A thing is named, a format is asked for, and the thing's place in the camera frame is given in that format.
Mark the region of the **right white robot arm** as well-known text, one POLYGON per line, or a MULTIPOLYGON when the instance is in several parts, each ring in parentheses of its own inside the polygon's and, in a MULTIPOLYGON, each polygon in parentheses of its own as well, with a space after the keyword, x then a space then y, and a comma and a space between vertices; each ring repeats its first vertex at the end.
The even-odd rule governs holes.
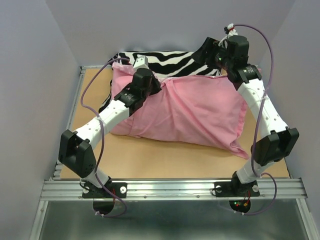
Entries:
POLYGON ((230 181, 222 181, 214 188, 217 197, 236 197, 251 191, 267 168, 287 157, 300 134, 282 120, 268 97, 260 71, 248 63, 247 38, 233 35, 226 44, 224 48, 218 40, 207 37, 191 57, 200 65, 225 70, 256 120, 251 159, 233 173, 230 181))

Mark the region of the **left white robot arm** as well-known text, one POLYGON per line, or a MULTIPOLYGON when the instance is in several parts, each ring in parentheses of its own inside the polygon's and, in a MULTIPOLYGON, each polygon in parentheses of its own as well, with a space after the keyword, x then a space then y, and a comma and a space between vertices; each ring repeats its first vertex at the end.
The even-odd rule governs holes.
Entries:
POLYGON ((105 135, 117 124, 128 119, 140 109, 147 97, 161 91, 160 82, 147 68, 135 71, 132 81, 128 83, 109 105, 82 127, 61 134, 58 160, 81 179, 94 186, 100 197, 111 193, 109 176, 98 167, 94 149, 98 143, 103 144, 105 135))

